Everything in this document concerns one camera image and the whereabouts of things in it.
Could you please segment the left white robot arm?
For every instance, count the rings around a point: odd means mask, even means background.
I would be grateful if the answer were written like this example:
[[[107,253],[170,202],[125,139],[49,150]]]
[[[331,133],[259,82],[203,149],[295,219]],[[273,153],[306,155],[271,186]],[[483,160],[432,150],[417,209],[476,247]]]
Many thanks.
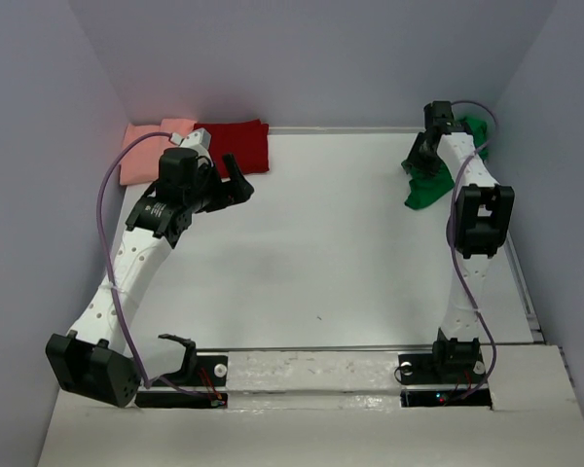
[[[195,215],[242,204],[253,186],[234,155],[218,170],[192,148],[164,151],[159,177],[126,220],[119,248],[81,316],[66,334],[50,336],[45,352],[61,389],[114,407],[127,406],[141,387],[159,382],[172,389],[190,381],[199,367],[196,343],[173,334],[151,353],[137,347],[130,325],[163,262]]]

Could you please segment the green t shirt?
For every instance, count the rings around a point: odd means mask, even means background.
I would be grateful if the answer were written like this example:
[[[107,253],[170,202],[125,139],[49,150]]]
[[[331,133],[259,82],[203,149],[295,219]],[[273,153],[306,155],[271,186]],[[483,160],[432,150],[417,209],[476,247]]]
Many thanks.
[[[459,120],[468,132],[472,134],[476,147],[488,141],[488,123],[473,116],[465,116]],[[410,192],[404,204],[413,210],[422,210],[450,192],[454,187],[454,179],[447,166],[441,162],[436,174],[430,175],[412,166],[410,162],[401,163],[404,171],[410,176]]]

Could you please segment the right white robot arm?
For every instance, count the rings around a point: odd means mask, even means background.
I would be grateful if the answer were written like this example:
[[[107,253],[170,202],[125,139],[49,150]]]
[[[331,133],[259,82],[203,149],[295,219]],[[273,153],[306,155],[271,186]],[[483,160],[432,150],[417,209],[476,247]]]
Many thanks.
[[[492,259],[505,243],[515,200],[512,187],[488,171],[471,130],[454,116],[453,103],[433,101],[424,109],[424,130],[407,158],[425,175],[446,167],[453,178],[446,238],[453,279],[446,313],[428,353],[400,360],[405,385],[487,383],[495,363],[484,363],[479,335],[490,329],[481,294]]]

